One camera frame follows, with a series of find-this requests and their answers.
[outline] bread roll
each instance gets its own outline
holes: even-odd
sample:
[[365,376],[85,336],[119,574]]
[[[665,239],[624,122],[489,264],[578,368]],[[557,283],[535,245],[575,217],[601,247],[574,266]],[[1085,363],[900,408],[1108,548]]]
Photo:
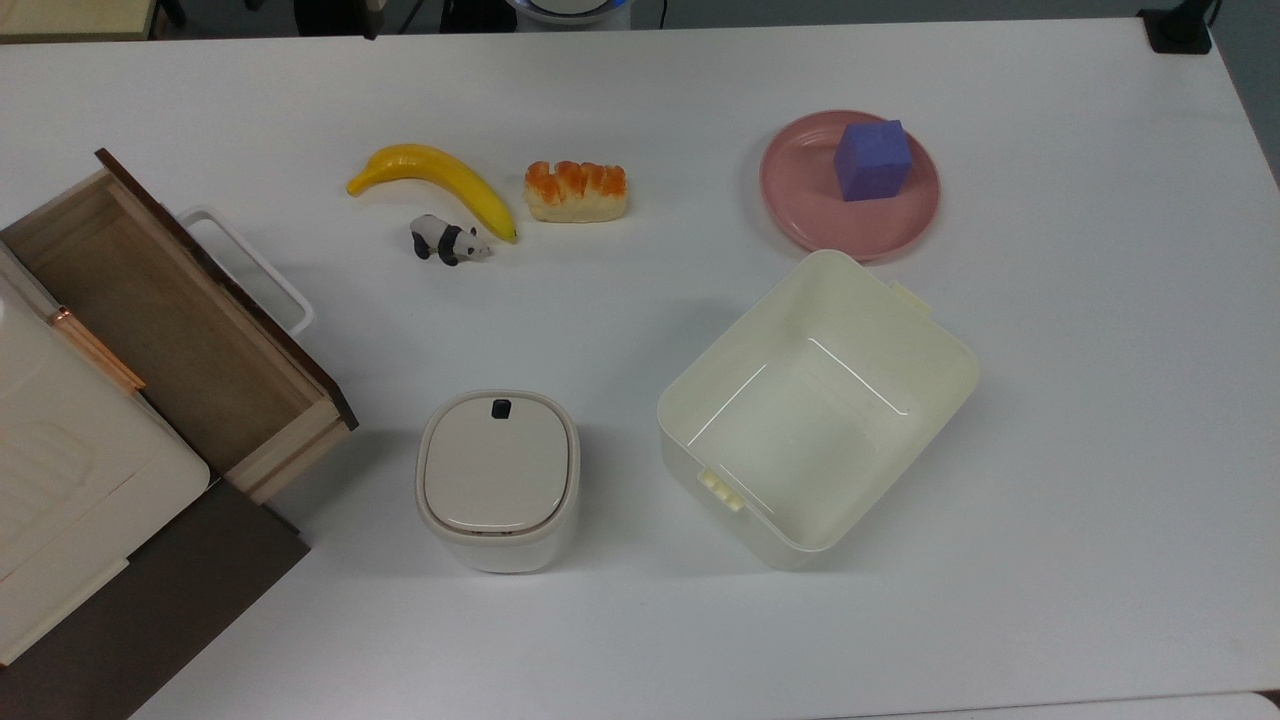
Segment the bread roll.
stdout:
[[529,165],[525,202],[534,218],[547,223],[599,223],[627,211],[627,174],[617,165],[556,163]]

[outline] purple sponge block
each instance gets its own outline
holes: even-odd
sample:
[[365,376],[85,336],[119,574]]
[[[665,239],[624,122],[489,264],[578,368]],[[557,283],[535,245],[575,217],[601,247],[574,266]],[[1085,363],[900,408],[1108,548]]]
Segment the purple sponge block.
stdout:
[[836,147],[836,177],[846,201],[893,197],[911,172],[911,150],[900,120],[855,123]]

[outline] banana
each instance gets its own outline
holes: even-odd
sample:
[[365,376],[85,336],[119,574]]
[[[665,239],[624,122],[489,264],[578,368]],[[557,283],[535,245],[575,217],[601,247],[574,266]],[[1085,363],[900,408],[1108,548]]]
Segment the banana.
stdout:
[[352,197],[380,182],[419,178],[448,190],[493,234],[516,242],[516,222],[489,183],[453,155],[426,145],[390,145],[374,152],[365,169],[347,183]]

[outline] black device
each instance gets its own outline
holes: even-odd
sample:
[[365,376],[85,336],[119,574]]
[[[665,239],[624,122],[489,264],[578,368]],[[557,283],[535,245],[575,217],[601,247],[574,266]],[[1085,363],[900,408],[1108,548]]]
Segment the black device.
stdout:
[[[1213,15],[1204,22],[1204,13],[1213,8]],[[1161,55],[1207,55],[1213,47],[1208,28],[1217,19],[1222,0],[1185,0],[1172,10],[1139,10],[1147,27],[1151,49]]]

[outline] wooden drawer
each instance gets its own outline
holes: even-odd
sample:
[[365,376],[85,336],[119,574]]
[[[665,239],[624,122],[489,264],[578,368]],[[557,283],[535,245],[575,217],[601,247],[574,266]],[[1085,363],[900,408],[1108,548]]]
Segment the wooden drawer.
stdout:
[[0,231],[0,242],[47,291],[46,310],[69,309],[214,473],[262,502],[356,416],[173,215],[106,150],[96,155],[102,170]]

